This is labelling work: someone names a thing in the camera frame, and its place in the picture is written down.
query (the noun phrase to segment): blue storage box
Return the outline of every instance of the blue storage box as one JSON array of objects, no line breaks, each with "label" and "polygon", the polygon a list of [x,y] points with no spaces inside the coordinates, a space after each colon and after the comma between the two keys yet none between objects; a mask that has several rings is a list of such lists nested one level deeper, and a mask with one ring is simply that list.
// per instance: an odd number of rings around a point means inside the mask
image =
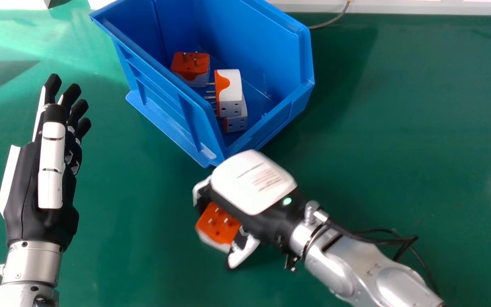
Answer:
[{"label": "blue storage box", "polygon": [[[126,100],[203,167],[261,148],[314,87],[310,31],[264,0],[118,0],[90,17],[113,39]],[[207,89],[173,75],[173,55],[183,51],[210,54],[211,80],[213,70],[240,70],[246,131],[222,133]]]}]

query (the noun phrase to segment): black and white robotic hand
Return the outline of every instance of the black and white robotic hand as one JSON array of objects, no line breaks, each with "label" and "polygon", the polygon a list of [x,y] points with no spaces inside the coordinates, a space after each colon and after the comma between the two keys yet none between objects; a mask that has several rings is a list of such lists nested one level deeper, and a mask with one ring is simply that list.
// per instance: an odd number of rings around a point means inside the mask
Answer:
[{"label": "black and white robotic hand", "polygon": [[[239,153],[218,166],[193,189],[201,214],[199,238],[227,254],[226,268],[237,268],[260,245],[287,255],[294,271],[304,259],[306,270],[331,293],[355,307],[443,307],[433,278],[411,244],[389,229],[351,233],[329,218],[315,201],[307,201],[294,178],[254,150]],[[396,239],[372,239],[360,233],[382,231]],[[400,245],[393,260],[376,245]],[[434,291],[398,258],[410,249],[421,261]]]},{"label": "black and white robotic hand", "polygon": [[12,145],[0,190],[9,248],[0,264],[0,307],[58,305],[62,253],[77,232],[73,206],[82,164],[81,142],[90,129],[78,85],[56,102],[62,80],[52,74],[41,89],[32,141]]}]

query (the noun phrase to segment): black fingertip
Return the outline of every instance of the black fingertip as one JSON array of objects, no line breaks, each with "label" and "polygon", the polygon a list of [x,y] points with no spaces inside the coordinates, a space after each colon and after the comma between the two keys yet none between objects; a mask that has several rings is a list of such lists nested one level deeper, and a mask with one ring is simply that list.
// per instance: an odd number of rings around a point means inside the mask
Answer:
[{"label": "black fingertip", "polygon": [[91,127],[92,122],[90,122],[88,118],[81,119],[80,121],[78,121],[77,130],[75,131],[75,137],[79,140],[82,140],[82,138],[86,135]]},{"label": "black fingertip", "polygon": [[88,110],[88,103],[86,100],[81,99],[74,103],[71,114],[69,115],[68,125],[77,129],[78,120],[83,117],[84,113]]},{"label": "black fingertip", "polygon": [[70,110],[73,103],[77,100],[77,98],[81,95],[81,87],[73,83],[68,87],[68,89],[62,94],[62,105]]},{"label": "black fingertip", "polygon": [[62,86],[62,79],[57,74],[51,74],[45,85],[45,104],[55,103],[56,94],[60,90],[60,86]]},{"label": "black fingertip", "polygon": [[49,105],[43,115],[43,123],[45,122],[58,122],[65,126],[66,109],[58,104]]}]

